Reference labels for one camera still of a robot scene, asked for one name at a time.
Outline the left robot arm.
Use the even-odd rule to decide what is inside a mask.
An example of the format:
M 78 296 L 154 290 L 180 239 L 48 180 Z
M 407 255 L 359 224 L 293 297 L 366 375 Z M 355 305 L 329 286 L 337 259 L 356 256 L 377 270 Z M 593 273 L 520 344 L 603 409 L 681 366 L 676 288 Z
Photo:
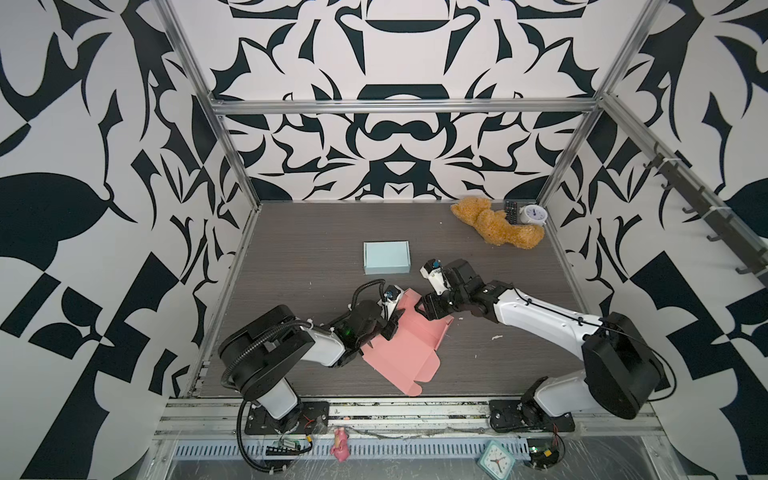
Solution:
M 382 337 L 389 341 L 405 310 L 396 300 L 364 300 L 328 326 L 300 319 L 278 305 L 227 337 L 218 348 L 220 384 L 280 421 L 298 411 L 287 375 L 300 362 L 340 368 Z

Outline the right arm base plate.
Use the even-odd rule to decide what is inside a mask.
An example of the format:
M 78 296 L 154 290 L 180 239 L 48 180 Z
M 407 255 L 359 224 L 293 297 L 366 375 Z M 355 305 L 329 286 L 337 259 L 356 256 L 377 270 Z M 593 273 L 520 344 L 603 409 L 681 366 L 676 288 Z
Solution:
M 491 400 L 489 425 L 496 433 L 573 433 L 570 413 L 551 417 L 534 401 Z

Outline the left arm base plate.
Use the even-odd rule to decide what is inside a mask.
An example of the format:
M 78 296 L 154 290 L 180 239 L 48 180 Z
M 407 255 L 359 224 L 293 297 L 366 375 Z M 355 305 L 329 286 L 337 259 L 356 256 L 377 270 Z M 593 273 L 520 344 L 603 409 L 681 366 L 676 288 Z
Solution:
M 285 417 L 274 419 L 262 406 L 251 406 L 244 427 L 246 435 L 303 435 L 307 427 L 310 431 L 327 430 L 326 424 L 330 413 L 327 401 L 299 402 Z

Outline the light blue paper box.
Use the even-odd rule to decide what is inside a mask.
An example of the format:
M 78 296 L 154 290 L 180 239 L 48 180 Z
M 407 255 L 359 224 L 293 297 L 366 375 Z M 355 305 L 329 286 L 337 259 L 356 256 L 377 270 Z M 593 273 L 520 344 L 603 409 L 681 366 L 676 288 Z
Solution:
M 365 242 L 363 264 L 366 275 L 407 274 L 411 269 L 409 242 Z

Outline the pink paper box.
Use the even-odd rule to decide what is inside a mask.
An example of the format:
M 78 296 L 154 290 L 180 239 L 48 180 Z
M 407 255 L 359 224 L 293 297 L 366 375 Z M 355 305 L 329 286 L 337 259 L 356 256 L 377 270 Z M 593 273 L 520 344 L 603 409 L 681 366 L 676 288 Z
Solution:
M 398 303 L 404 314 L 393 338 L 379 335 L 361 349 L 363 360 L 409 397 L 419 396 L 422 383 L 430 382 L 438 371 L 437 350 L 454 321 L 451 315 L 425 319 L 414 309 L 421 298 L 414 290 L 406 290 Z

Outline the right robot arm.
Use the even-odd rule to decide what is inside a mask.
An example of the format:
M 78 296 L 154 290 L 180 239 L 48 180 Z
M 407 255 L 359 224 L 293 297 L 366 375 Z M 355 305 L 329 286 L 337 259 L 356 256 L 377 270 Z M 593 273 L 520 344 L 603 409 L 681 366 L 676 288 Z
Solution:
M 557 418 L 602 409 L 631 420 L 666 378 L 660 355 L 623 314 L 580 313 L 539 300 L 510 283 L 486 282 L 463 259 L 447 265 L 431 259 L 420 274 L 433 288 L 417 303 L 424 318 L 433 321 L 469 312 L 536 335 L 582 362 L 575 372 L 536 382 L 521 400 L 524 412 Z

